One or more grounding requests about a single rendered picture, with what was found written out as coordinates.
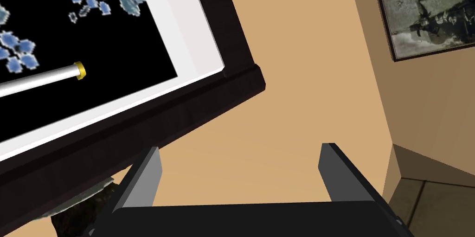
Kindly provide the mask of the dark mottled object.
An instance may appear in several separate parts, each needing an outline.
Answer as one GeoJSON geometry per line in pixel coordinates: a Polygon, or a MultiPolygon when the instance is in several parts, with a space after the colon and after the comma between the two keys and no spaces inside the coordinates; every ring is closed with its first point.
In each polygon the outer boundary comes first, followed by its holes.
{"type": "Polygon", "coordinates": [[[116,191],[112,177],[92,186],[39,217],[50,218],[57,237],[80,237],[116,191]]]}

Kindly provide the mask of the dark framed grey picture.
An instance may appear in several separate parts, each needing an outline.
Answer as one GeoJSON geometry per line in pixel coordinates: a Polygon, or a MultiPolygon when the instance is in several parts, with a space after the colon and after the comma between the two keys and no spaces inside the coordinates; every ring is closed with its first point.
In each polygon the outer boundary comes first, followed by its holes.
{"type": "Polygon", "coordinates": [[[394,62],[475,47],[475,0],[378,0],[394,62]]]}

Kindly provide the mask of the white rod with yellow cap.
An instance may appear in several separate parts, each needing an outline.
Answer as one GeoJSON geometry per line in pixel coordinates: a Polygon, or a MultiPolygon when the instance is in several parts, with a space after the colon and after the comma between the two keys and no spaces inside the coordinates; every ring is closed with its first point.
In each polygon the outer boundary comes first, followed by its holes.
{"type": "Polygon", "coordinates": [[[68,78],[76,77],[81,80],[86,76],[86,70],[81,62],[46,72],[34,74],[12,81],[0,83],[0,97],[12,95],[39,86],[51,84],[68,78]]]}

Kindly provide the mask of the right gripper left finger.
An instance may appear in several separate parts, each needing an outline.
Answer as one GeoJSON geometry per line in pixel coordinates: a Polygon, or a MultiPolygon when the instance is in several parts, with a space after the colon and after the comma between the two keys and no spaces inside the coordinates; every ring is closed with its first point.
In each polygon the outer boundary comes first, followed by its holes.
{"type": "Polygon", "coordinates": [[[152,206],[161,176],[159,148],[144,149],[110,198],[110,213],[123,207],[152,206]]]}

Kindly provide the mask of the dark framed flower picture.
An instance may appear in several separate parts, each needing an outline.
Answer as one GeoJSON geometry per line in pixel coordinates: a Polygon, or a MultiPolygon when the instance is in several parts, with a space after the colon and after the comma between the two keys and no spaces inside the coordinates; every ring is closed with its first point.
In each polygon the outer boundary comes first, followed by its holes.
{"type": "MultiPolygon", "coordinates": [[[[232,0],[199,0],[224,58],[224,69],[164,96],[75,129],[0,161],[0,237],[133,164],[145,147],[163,147],[265,89],[232,0]]],[[[18,14],[13,29],[31,37],[47,69],[81,61],[83,81],[73,79],[0,99],[0,140],[138,96],[171,81],[171,50],[163,29],[121,10],[79,22],[66,20],[66,0],[0,0],[18,14]]]]}

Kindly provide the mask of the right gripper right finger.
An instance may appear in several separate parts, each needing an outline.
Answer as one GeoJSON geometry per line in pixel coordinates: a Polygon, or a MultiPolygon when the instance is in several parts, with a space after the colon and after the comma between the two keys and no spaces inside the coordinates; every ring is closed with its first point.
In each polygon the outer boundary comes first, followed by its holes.
{"type": "Polygon", "coordinates": [[[318,171],[332,201],[387,202],[335,143],[323,143],[318,171]]]}

